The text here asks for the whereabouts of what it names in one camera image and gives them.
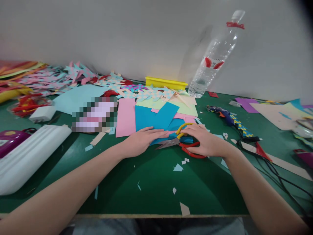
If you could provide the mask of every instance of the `purple container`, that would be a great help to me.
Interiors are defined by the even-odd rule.
[[[30,137],[30,134],[23,131],[8,130],[0,132],[0,159],[28,137]]]

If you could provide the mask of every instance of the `purple paper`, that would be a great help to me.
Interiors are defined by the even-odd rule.
[[[248,112],[248,113],[259,113],[255,108],[253,108],[250,103],[258,103],[254,99],[243,99],[243,98],[235,98],[235,100],[241,104],[241,106]]]

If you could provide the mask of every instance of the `right hand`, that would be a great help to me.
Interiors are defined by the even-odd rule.
[[[208,132],[204,125],[188,125],[182,133],[189,134],[200,142],[199,147],[187,148],[195,154],[226,157],[229,153],[238,150],[232,144]]]

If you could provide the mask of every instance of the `red ribbon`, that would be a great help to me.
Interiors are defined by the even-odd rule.
[[[236,22],[227,22],[226,25],[227,27],[237,27],[237,28],[245,29],[244,24],[238,24]]]

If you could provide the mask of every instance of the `red scissor handle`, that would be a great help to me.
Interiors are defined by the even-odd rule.
[[[191,145],[186,145],[186,144],[183,144],[183,143],[179,143],[179,146],[182,147],[182,150],[187,153],[190,157],[193,157],[193,158],[206,158],[206,156],[202,156],[202,155],[198,155],[198,154],[195,154],[195,153],[191,153],[187,148],[189,147],[195,147],[197,145],[199,145],[200,142],[195,142]]]

